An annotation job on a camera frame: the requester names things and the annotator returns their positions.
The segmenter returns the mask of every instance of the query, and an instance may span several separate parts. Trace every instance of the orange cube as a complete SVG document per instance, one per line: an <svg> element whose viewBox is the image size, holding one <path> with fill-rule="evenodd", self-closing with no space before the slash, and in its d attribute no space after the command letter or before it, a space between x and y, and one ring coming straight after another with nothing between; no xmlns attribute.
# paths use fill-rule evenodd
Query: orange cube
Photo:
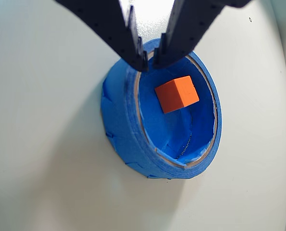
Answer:
<svg viewBox="0 0 286 231"><path fill-rule="evenodd" d="M165 114L199 101L191 76L173 79L155 91Z"/></svg>

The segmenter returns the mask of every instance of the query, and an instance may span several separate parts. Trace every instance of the tape roll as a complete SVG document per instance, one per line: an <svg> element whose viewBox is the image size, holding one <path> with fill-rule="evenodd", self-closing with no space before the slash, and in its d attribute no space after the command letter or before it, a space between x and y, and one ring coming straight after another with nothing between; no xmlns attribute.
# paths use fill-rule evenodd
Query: tape roll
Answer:
<svg viewBox="0 0 286 231"><path fill-rule="evenodd" d="M188 179L212 162L220 143L222 115L214 82L191 52L174 65L152 68L160 39L144 44L149 71L119 60L102 86L101 111L106 135L126 165L148 178ZM199 102L164 114L154 88L190 75Z"/></svg>

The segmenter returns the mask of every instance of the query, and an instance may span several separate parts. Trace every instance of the white table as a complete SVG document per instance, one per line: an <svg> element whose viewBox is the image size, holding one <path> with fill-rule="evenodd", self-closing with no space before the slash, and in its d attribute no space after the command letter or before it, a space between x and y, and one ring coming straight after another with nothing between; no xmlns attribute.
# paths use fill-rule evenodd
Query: white table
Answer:
<svg viewBox="0 0 286 231"><path fill-rule="evenodd" d="M143 41L165 31L163 2L134 1ZM270 3L225 8L195 52L221 100L218 153L191 180L147 179L102 125L118 55L52 0L0 0L0 231L284 230L286 66Z"/></svg>

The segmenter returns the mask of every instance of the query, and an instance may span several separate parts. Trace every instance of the blue tape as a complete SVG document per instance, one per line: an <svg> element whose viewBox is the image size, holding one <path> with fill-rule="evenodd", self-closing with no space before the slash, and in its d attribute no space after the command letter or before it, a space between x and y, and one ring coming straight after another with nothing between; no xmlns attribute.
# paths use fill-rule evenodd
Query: blue tape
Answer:
<svg viewBox="0 0 286 231"><path fill-rule="evenodd" d="M144 44L152 56L159 39ZM222 115L214 82L191 52L174 65L139 73L124 60L109 71L102 87L101 110L106 135L132 169L148 178L192 178L203 172L219 146ZM199 102L164 114L154 88L188 76Z"/></svg>

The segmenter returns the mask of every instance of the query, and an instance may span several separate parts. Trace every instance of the inner tape core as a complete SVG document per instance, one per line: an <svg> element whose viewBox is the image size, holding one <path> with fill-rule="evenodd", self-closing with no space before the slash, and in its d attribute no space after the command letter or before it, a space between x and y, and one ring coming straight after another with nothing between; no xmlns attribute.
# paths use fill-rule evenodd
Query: inner tape core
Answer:
<svg viewBox="0 0 286 231"><path fill-rule="evenodd" d="M153 58L153 55L154 55L154 51L148 53L148 61L149 62ZM195 110L195 108L193 107L193 109L191 110L191 107L195 104L193 104L189 107L186 107L187 109L178 110L179 111L178 113L182 113L182 114L180 114L180 116L182 118L186 118L185 120L187 122L190 122L191 124L185 125L186 129L184 129L184 130L179 129L180 130L179 132L182 132L185 135L183 135L181 137L176 137L176 140L178 138L181 138L182 140L180 142L183 145L179 145L180 146L179 148L177 148L177 149L175 148L174 150L172 150L172 148L169 146L169 144L166 144L165 147L163 147L163 146L158 147L157 144L154 144L153 139L149 136L148 129L145 127L145 126L148 126L149 124L145 124L145 126L144 126L144 113L142 112L142 108L140 105L140 103L141 103L140 101L142 100L142 99L140 99L140 97L144 97L144 96L139 95L140 94L139 83L140 83L140 80L142 77L141 72L137 72L137 74L136 74L135 85L134 85L134 96L135 96L136 113L137 113L138 121L140 123L142 131L144 132L145 139L146 139L147 143L153 148L155 154L157 154L164 161L168 162L169 164L171 164L173 166L187 168L187 167L192 167L192 166L199 164L210 152L210 150L214 144L215 135L217 132L218 116L217 116L215 97L214 97L213 91L211 89L210 83L209 83L205 73L202 71L201 67L197 64L197 62L189 55L187 55L185 58L183 58L181 61L179 61L180 62L179 65L183 65L182 62L185 62L184 59L187 59L186 61L190 62L192 65L194 65L196 67L196 69L199 71L199 74L201 75L200 77L203 77L203 79L205 80L205 84L207 84L207 86L208 86L208 90L209 90L209 93L210 93L210 96L212 99L212 109L209 108L209 110L208 109L207 110L209 112L211 110L213 110L213 112L212 112L212 115L209 113L209 115L207 114L207 116L209 116L210 119L212 119L212 116L214 117L213 118L214 119L213 126L211 128L213 131L210 131L210 125L209 125L209 131L208 131L209 136L210 136L211 132L213 132L213 135L212 135L211 139L209 139L207 141L204 140L204 144L201 147L193 147L193 145L195 145L195 140L201 139L201 136L200 136L200 134L192 134L192 131L190 129L191 126L199 126L199 123L198 123L199 121L198 122L196 121L195 125L192 124L192 116L196 116L196 114L194 113L195 111L193 111L193 110ZM165 71L168 72L167 73L168 75L171 74L169 68L166 68ZM164 139L165 139L165 137L168 137L168 136L169 136L169 134L163 134ZM196 156L194 156L194 157L191 155L192 153L187 153L187 150L191 151L191 150L193 150L193 148L196 148L196 150L195 150Z"/></svg>

